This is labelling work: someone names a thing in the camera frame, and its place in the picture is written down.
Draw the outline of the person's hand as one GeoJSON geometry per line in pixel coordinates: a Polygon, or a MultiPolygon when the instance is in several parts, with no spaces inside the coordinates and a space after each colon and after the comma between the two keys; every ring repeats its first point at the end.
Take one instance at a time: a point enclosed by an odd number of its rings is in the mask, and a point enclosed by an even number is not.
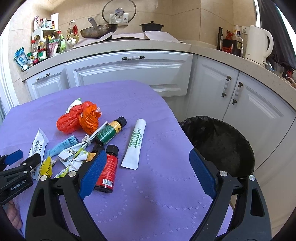
{"type": "Polygon", "coordinates": [[[7,208],[6,214],[11,224],[14,226],[14,228],[16,228],[17,230],[20,230],[22,228],[23,223],[20,218],[20,214],[16,209],[16,206],[12,200],[8,202],[8,208],[7,208]]]}

